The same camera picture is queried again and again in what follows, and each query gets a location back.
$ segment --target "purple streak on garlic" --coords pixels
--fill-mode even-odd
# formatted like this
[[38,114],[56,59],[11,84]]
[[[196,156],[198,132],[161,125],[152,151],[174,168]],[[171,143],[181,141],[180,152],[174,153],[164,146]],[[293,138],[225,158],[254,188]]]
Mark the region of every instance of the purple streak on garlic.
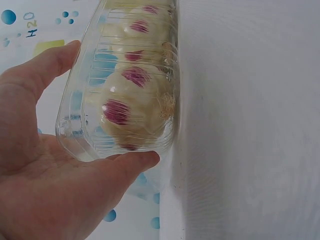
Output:
[[123,70],[121,75],[140,88],[143,88],[146,82],[150,81],[150,76],[147,71],[138,66],[132,66]]
[[128,51],[124,57],[126,60],[128,61],[132,61],[132,62],[135,62],[135,61],[138,61],[138,60],[141,60],[143,55],[143,50],[140,50],[140,51]]
[[129,151],[135,151],[138,149],[137,146],[131,145],[131,144],[126,144],[126,145],[120,145],[123,149],[129,150]]
[[148,22],[146,20],[137,20],[133,24],[131,24],[130,28],[144,34],[147,34],[149,32]]
[[148,13],[151,13],[151,14],[158,14],[158,10],[159,10],[159,8],[157,8],[156,6],[153,6],[153,5],[146,5],[146,6],[142,7],[142,9]]
[[121,101],[110,99],[102,106],[103,114],[110,122],[117,125],[128,124],[130,109]]

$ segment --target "fingernail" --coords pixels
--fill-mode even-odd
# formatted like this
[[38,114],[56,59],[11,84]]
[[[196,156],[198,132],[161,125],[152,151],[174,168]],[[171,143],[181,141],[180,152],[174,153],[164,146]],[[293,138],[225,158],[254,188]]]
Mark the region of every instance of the fingernail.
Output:
[[66,46],[77,44],[78,42],[79,42],[78,40],[74,40],[74,41],[69,42]]

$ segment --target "white surface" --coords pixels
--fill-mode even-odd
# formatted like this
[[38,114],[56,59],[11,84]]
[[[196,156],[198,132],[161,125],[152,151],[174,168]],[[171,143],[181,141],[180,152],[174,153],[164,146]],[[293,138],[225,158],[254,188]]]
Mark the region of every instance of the white surface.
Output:
[[185,239],[319,239],[320,1],[180,6]]

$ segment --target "blue dot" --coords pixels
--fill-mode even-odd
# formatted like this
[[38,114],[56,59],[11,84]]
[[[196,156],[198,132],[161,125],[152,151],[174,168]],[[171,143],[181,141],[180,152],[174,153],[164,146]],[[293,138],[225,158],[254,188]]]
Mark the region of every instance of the blue dot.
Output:
[[60,19],[60,18],[57,18],[57,19],[55,20],[55,24],[57,24],[57,25],[61,24],[61,19]]
[[103,220],[105,222],[108,222],[108,223],[111,223],[113,222],[114,220],[116,220],[117,218],[117,213],[115,210],[112,210],[111,212],[109,212],[104,218]]
[[9,44],[10,44],[10,41],[9,41],[9,40],[3,42],[3,46],[4,46],[5,48],[8,47]]
[[101,16],[100,18],[99,18],[99,23],[105,23],[106,22],[106,17],[105,16]]
[[156,204],[160,204],[160,193],[157,193],[157,194],[153,195],[153,201]]
[[137,193],[136,196],[142,200],[145,200],[147,201],[148,200],[148,197],[147,195],[143,194],[143,193]]
[[72,16],[75,17],[75,18],[78,17],[79,16],[79,12],[78,11],[73,11],[72,12]]
[[7,25],[11,25],[17,20],[17,16],[13,11],[5,10],[1,14],[1,20]]
[[146,185],[147,184],[147,178],[144,173],[141,173],[137,178],[136,178],[136,183],[139,185]]
[[69,13],[68,13],[67,11],[64,11],[64,12],[62,13],[62,17],[64,17],[64,18],[69,17]]
[[155,217],[151,220],[151,227],[153,229],[160,229],[160,218]]

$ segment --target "garlic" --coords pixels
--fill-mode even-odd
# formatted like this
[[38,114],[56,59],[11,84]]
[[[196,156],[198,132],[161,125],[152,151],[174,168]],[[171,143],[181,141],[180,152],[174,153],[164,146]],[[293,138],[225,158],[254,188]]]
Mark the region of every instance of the garlic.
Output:
[[163,55],[163,41],[129,37],[130,34],[124,32],[120,26],[121,23],[110,23],[103,28],[103,36],[108,38],[113,55],[125,61],[160,62]]
[[158,24],[161,22],[169,23],[170,22],[170,13],[168,7],[157,6],[152,4],[146,4],[133,8],[127,14],[130,18],[135,19],[150,19],[155,21]]
[[100,125],[118,145],[135,150],[154,143],[163,134],[166,120],[172,115],[168,111],[175,105],[173,91],[155,66],[118,65],[102,87]]
[[113,8],[134,8],[141,5],[170,6],[172,0],[115,0],[110,3]]

